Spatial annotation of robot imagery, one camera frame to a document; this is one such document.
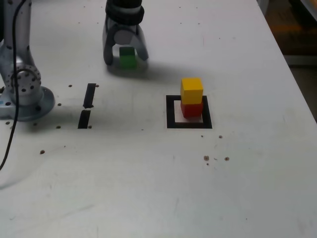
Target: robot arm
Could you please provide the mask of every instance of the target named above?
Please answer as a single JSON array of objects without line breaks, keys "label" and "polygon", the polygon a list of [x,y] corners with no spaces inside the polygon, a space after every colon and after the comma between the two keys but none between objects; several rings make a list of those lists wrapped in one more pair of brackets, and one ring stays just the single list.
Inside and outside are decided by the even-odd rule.
[{"label": "robot arm", "polygon": [[149,58],[143,32],[139,24],[143,20],[142,0],[108,0],[103,33],[104,60],[107,65],[113,61],[112,47],[130,45],[134,47],[140,59]]},{"label": "robot arm", "polygon": [[[5,89],[0,97],[0,119],[13,119],[15,114],[12,24],[15,10],[20,3],[21,0],[5,0],[3,2],[4,42],[0,47],[0,74]],[[53,93],[41,86],[41,74],[34,64],[30,50],[31,7],[31,0],[27,0],[16,19],[19,121],[38,119],[54,107]]]}]

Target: black tape strip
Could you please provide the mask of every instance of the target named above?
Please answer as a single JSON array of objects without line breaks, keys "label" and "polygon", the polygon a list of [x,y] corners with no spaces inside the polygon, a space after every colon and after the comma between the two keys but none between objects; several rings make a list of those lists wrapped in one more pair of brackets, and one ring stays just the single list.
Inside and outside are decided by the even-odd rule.
[{"label": "black tape strip", "polygon": [[93,100],[95,95],[95,89],[96,89],[95,83],[89,83],[87,85],[86,96],[85,96],[84,105],[83,105],[85,109],[94,107]]},{"label": "black tape strip", "polygon": [[89,123],[90,111],[82,110],[78,123],[78,129],[87,129]]},{"label": "black tape strip", "polygon": [[181,101],[180,95],[166,96],[167,128],[174,129],[212,129],[207,96],[203,96],[203,122],[175,122],[174,101]]}]

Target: yellow cube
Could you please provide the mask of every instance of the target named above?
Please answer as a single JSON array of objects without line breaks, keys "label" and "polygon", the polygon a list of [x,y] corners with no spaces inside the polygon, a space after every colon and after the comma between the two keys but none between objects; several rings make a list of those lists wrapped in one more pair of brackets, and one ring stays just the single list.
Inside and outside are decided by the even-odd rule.
[{"label": "yellow cube", "polygon": [[180,95],[182,103],[200,104],[203,100],[203,84],[200,78],[183,78]]}]

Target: black cable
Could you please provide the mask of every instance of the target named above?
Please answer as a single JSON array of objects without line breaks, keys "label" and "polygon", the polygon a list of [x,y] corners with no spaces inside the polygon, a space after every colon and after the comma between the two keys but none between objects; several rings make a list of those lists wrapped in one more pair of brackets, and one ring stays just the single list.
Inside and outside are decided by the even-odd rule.
[{"label": "black cable", "polygon": [[5,164],[5,162],[6,162],[7,158],[8,158],[10,147],[11,147],[11,143],[12,143],[12,139],[13,139],[13,135],[14,135],[14,132],[15,132],[15,127],[16,127],[16,124],[18,122],[18,116],[19,116],[19,87],[18,87],[18,79],[17,79],[17,72],[16,72],[16,35],[15,35],[15,25],[16,25],[16,19],[18,17],[19,11],[20,11],[21,7],[24,5],[25,2],[26,2],[26,0],[22,0],[21,1],[19,6],[16,8],[16,10],[14,12],[14,16],[13,16],[12,41],[13,41],[13,77],[14,77],[14,88],[15,88],[15,115],[14,115],[14,121],[13,121],[13,126],[12,126],[12,130],[11,130],[8,146],[7,146],[6,151],[5,151],[4,159],[3,159],[3,161],[2,161],[2,163],[0,165],[0,171],[4,167],[4,164]]}]

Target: wooden block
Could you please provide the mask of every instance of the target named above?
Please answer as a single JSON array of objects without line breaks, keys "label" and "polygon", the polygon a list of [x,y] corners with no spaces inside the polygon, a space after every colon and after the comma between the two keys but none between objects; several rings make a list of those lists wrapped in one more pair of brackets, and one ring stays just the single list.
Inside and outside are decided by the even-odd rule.
[{"label": "wooden block", "polygon": [[135,50],[133,47],[120,47],[120,56],[135,56]]},{"label": "wooden block", "polygon": [[200,78],[183,78],[181,98],[184,105],[200,104],[203,99],[203,84]]},{"label": "wooden block", "polygon": [[199,104],[183,104],[180,103],[180,107],[182,109],[183,117],[184,118],[197,118],[202,115],[204,104],[203,102]]},{"label": "wooden block", "polygon": [[137,60],[135,59],[135,50],[133,47],[120,47],[120,65],[123,69],[135,69]]}]

